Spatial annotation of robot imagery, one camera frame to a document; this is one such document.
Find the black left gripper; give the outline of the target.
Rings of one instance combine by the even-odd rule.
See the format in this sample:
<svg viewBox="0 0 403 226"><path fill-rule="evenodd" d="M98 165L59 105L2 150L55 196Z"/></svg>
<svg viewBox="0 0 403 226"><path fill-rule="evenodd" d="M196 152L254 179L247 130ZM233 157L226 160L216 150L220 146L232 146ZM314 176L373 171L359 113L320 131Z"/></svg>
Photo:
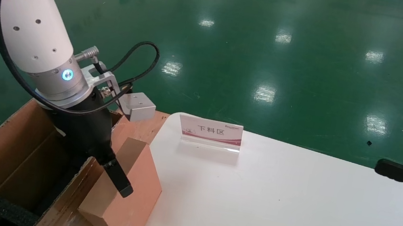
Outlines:
<svg viewBox="0 0 403 226"><path fill-rule="evenodd" d="M111 148L113 120L107 108L87 115L47 110L47 115L64 136L65 146L72 155L94 157L121 197L126 198L134 192Z"/></svg>

